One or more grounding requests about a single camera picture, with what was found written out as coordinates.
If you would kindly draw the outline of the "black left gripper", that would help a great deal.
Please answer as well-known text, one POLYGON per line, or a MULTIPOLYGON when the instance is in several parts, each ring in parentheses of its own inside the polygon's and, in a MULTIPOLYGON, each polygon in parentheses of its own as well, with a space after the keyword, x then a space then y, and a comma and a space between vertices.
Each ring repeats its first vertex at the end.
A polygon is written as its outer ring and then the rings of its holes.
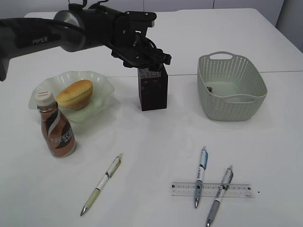
POLYGON ((166 54, 146 37, 146 33, 131 28, 128 16, 116 16, 111 38, 112 56, 127 68, 159 69, 166 63, 166 54))

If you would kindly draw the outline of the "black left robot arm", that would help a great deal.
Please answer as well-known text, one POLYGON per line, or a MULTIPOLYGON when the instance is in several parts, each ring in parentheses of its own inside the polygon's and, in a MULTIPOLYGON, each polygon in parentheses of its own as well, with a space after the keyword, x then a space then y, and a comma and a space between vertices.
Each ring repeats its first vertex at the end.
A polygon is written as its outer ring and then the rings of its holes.
POLYGON ((164 64, 170 64, 171 56, 146 37, 156 17, 153 12, 120 12, 98 1, 89 8, 71 3, 53 19, 2 19, 0 79, 6 79, 11 59, 55 47, 77 52, 105 46, 127 68, 158 71, 164 64))

